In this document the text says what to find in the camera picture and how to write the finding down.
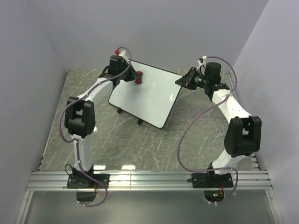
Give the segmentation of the red whiteboard eraser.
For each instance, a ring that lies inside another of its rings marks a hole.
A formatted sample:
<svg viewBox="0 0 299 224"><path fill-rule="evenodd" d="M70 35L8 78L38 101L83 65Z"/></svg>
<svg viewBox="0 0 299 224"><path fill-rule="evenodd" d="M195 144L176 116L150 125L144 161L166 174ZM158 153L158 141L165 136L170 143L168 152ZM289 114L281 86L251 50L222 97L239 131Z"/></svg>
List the red whiteboard eraser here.
<svg viewBox="0 0 299 224"><path fill-rule="evenodd" d="M141 84L142 83L143 73L141 71L137 71L136 74L137 74L137 77L135 79L135 83L136 84Z"/></svg>

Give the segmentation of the white whiteboard with black frame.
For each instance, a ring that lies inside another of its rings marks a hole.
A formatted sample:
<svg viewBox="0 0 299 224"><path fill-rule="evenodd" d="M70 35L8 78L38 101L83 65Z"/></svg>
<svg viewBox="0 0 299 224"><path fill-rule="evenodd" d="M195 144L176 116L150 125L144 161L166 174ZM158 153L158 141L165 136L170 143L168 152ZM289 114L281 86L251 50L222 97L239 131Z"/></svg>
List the white whiteboard with black frame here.
<svg viewBox="0 0 299 224"><path fill-rule="evenodd" d="M112 91L108 102L161 129L180 93L181 86L175 84L180 75L136 61L132 65L136 71L143 73L142 83L121 81Z"/></svg>

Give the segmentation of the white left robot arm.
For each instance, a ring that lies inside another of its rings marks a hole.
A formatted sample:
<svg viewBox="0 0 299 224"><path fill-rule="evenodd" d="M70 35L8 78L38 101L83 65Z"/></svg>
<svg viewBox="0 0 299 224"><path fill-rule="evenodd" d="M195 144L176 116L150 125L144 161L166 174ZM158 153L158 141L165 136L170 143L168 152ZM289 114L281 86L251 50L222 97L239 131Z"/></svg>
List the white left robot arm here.
<svg viewBox="0 0 299 224"><path fill-rule="evenodd" d="M75 164L72 168L72 176L84 188L92 186L95 182L90 152L90 135L96 125L95 104L111 93L121 80L141 84L142 75L141 71L133 68L126 51L117 50L115 55L110 57L109 65L104 68L102 74L88 90L77 97L68 98L67 106L61 115L65 116L64 126L71 135L71 140L63 136L61 127L59 132L65 142L74 144Z"/></svg>

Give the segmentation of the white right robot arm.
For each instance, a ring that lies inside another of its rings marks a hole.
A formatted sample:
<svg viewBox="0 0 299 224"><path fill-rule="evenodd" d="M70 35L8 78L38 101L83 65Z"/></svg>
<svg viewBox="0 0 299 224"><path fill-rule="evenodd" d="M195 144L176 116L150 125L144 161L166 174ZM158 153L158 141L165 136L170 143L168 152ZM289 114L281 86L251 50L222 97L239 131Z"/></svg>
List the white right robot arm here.
<svg viewBox="0 0 299 224"><path fill-rule="evenodd" d="M242 159L260 149L262 121L245 111L232 96L232 90L221 82L221 65L216 62L199 63L175 82L189 90L202 88L208 98L225 116L228 129L224 151L207 169L206 181L218 186Z"/></svg>

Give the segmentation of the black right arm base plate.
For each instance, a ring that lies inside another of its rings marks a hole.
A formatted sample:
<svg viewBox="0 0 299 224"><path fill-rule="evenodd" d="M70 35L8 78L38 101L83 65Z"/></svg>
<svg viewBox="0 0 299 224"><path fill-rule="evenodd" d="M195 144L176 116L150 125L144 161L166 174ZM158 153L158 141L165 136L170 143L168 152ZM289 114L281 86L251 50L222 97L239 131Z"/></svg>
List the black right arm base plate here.
<svg viewBox="0 0 299 224"><path fill-rule="evenodd" d="M217 175L214 172L192 173L187 182L192 183L193 188L232 188L234 186L231 174Z"/></svg>

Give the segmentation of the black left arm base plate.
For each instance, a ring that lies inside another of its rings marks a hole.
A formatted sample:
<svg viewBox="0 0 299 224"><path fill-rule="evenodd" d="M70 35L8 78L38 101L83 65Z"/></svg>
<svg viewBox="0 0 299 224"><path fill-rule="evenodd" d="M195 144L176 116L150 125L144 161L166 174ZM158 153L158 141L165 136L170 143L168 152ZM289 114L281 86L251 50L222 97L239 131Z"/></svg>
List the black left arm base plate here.
<svg viewBox="0 0 299 224"><path fill-rule="evenodd" d="M89 176L96 181L100 182L102 185L98 184L94 180L91 180L86 175L82 173L70 174L66 187L68 189L94 189L95 187L99 189L108 188L110 174L89 174Z"/></svg>

